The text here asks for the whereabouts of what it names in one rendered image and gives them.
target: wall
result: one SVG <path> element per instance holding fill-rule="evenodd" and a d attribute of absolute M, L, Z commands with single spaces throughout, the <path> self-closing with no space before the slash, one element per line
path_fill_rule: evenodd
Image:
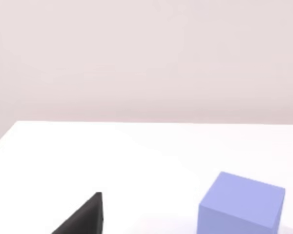
<path fill-rule="evenodd" d="M 293 0 L 0 0 L 16 119 L 293 123 Z"/>

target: cube top face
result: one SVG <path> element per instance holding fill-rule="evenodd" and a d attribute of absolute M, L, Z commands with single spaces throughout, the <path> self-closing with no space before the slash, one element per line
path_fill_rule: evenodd
<path fill-rule="evenodd" d="M 221 172 L 200 206 L 271 228 L 284 196 L 283 188 Z"/>

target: black object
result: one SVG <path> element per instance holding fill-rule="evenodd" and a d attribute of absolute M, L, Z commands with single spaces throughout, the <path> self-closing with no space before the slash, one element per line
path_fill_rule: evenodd
<path fill-rule="evenodd" d="M 52 234 L 102 234 L 102 193 L 96 193 Z"/>

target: cube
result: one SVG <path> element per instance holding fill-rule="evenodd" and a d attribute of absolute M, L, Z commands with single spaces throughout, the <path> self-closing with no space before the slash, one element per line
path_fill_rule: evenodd
<path fill-rule="evenodd" d="M 199 205 L 197 234 L 277 234 L 285 189 L 221 172 Z"/>

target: purple box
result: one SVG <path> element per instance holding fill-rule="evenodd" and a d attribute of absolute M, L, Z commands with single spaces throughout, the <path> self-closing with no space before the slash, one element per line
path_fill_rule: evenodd
<path fill-rule="evenodd" d="M 221 172 L 199 206 L 197 234 L 277 234 L 285 189 Z"/>

